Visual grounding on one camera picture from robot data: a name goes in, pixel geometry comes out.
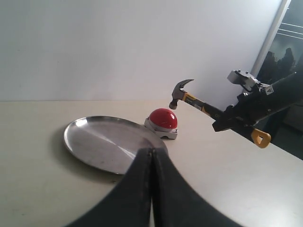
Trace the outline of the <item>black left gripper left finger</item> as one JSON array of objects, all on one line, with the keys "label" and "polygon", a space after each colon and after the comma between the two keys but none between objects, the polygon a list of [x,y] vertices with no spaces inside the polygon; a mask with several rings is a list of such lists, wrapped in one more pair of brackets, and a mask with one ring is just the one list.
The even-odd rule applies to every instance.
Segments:
[{"label": "black left gripper left finger", "polygon": [[151,211],[151,148],[137,152],[121,181],[70,227],[148,227]]}]

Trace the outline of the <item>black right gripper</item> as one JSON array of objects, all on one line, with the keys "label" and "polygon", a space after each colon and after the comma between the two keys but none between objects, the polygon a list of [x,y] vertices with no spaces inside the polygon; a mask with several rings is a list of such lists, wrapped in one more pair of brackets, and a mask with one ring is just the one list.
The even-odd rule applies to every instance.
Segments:
[{"label": "black right gripper", "polygon": [[283,109],[284,95],[272,86],[253,88],[249,94],[242,93],[235,106],[228,106],[222,116],[213,123],[216,132],[232,129],[250,139],[258,121]]}]

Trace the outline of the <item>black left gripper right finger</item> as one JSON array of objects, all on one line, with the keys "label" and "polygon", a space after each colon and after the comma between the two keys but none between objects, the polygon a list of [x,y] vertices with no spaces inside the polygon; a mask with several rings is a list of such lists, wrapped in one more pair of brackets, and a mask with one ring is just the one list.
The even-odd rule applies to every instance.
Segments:
[{"label": "black left gripper right finger", "polygon": [[162,149],[152,152],[152,206],[156,227],[240,227],[203,199]]}]

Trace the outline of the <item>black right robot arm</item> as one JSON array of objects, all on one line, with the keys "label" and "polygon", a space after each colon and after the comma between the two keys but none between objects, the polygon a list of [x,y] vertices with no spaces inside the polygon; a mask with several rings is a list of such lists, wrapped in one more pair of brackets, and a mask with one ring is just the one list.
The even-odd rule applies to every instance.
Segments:
[{"label": "black right robot arm", "polygon": [[271,135],[256,129],[255,125],[303,99],[303,76],[296,72],[270,85],[240,71],[230,73],[228,80],[241,85],[245,92],[237,96],[236,105],[223,111],[213,128],[215,131],[232,129],[259,146],[269,143]]}]

